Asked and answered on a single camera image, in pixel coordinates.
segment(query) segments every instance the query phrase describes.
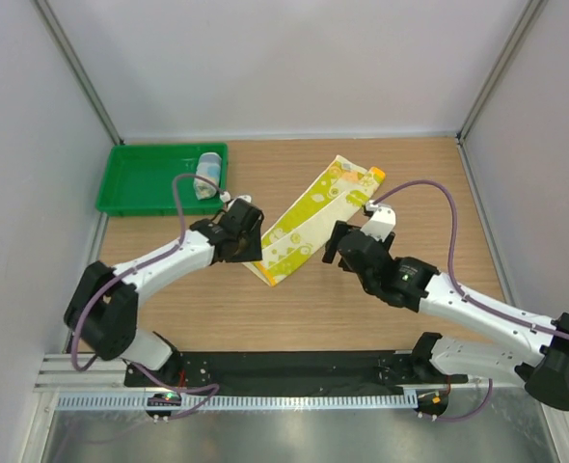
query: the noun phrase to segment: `gray floor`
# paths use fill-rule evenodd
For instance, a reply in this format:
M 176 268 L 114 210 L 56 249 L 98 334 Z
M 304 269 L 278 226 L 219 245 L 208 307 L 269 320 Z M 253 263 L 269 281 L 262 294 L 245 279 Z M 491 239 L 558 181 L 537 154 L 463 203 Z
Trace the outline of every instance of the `gray floor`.
M 452 391 L 449 413 L 474 408 L 483 393 Z M 541 407 L 511 389 L 497 389 L 483 413 L 461 423 L 419 420 L 409 410 L 205 413 L 144 421 L 143 413 L 58 412 L 42 461 L 558 462 Z M 85 442 L 120 433 L 107 444 Z

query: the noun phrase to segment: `yellow and white towel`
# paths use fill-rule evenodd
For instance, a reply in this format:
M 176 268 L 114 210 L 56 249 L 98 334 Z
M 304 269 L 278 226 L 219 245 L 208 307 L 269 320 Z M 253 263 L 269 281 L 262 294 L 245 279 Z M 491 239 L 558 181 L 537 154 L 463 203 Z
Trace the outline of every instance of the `yellow and white towel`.
M 275 286 L 325 245 L 337 220 L 349 220 L 377 190 L 385 174 L 336 159 L 262 237 L 263 260 L 245 263 Z

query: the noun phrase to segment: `green tray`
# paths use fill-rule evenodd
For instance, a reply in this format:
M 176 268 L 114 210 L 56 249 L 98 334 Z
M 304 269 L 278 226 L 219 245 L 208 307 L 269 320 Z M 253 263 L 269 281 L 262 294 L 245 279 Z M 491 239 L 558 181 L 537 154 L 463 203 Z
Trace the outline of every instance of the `green tray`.
M 96 208 L 116 217 L 176 215 L 171 182 L 179 174 L 197 172 L 199 156 L 209 151 L 222 158 L 220 186 L 224 189 L 229 165 L 224 143 L 113 147 Z M 178 189 L 184 215 L 213 214 L 223 206 L 218 196 L 198 200 L 192 178 L 180 180 Z

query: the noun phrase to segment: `white backdrop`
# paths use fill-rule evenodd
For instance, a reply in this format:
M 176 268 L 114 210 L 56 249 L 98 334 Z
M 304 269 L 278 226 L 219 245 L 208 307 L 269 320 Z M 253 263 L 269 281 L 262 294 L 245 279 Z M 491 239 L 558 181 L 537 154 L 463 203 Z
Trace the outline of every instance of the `white backdrop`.
M 569 312 L 569 1 L 551 1 L 467 141 L 523 306 Z
M 0 0 L 0 463 L 83 271 L 111 142 L 27 0 Z
M 455 133 L 526 0 L 50 0 L 121 136 Z

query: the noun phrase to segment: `wooden tabletop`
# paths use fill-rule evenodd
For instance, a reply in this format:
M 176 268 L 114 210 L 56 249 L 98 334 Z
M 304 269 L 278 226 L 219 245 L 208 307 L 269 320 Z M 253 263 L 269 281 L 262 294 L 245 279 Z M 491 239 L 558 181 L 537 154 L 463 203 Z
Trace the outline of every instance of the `wooden tabletop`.
M 265 214 L 264 230 L 339 154 L 386 180 L 378 193 L 411 179 L 432 178 L 453 194 L 459 215 L 458 280 L 502 298 L 459 153 L 451 138 L 230 142 L 228 188 L 250 194 Z M 450 214 L 429 186 L 389 200 L 397 215 L 393 256 L 414 256 L 446 269 Z M 198 217 L 189 217 L 189 221 Z M 352 223 L 361 225 L 357 214 Z M 101 251 L 109 265 L 135 259 L 178 236 L 176 217 L 112 218 Z M 167 286 L 139 312 L 140 326 L 178 349 L 299 351 L 411 348 L 424 331 L 466 340 L 477 334 L 442 319 L 391 308 L 366 295 L 355 275 L 321 262 L 321 252 L 270 287 L 241 264 L 215 264 Z

